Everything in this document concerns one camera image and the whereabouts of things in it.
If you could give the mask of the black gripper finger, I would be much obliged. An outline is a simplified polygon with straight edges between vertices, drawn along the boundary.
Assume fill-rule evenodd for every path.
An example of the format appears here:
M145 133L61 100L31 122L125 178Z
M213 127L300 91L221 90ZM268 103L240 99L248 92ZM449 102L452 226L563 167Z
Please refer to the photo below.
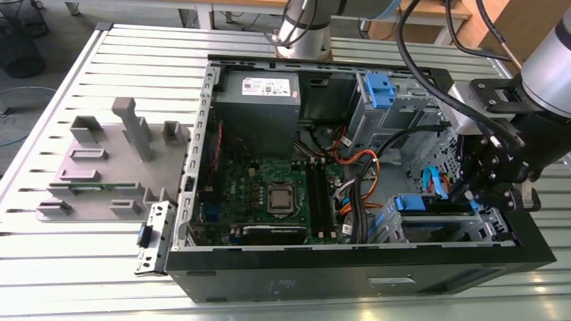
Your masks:
M485 207L521 209L521 193L513 184L491 177L484 177L475 183L475 200Z
M499 181L499 159L499 150L484 136L459 135L459 189L473 201L481 201L504 187Z

